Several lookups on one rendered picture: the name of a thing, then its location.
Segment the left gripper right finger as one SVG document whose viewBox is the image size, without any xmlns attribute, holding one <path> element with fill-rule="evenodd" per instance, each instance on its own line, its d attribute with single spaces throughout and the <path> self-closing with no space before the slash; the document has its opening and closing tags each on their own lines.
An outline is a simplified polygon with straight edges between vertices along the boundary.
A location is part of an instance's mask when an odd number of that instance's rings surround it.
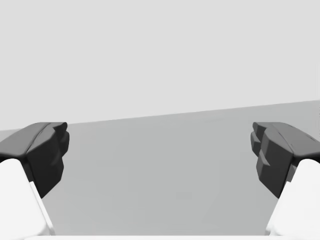
<svg viewBox="0 0 320 240">
<path fill-rule="evenodd" d="M 278 199 L 269 236 L 320 236 L 320 141 L 283 122 L 254 122 L 260 182 Z"/>
</svg>

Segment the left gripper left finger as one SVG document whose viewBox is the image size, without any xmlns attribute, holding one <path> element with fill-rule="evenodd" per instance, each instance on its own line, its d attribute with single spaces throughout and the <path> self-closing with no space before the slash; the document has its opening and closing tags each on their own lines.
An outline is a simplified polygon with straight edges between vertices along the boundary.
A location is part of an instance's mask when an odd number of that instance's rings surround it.
<svg viewBox="0 0 320 240">
<path fill-rule="evenodd" d="M 62 179 L 66 122 L 37 122 L 0 141 L 0 236 L 54 236 L 43 204 Z"/>
</svg>

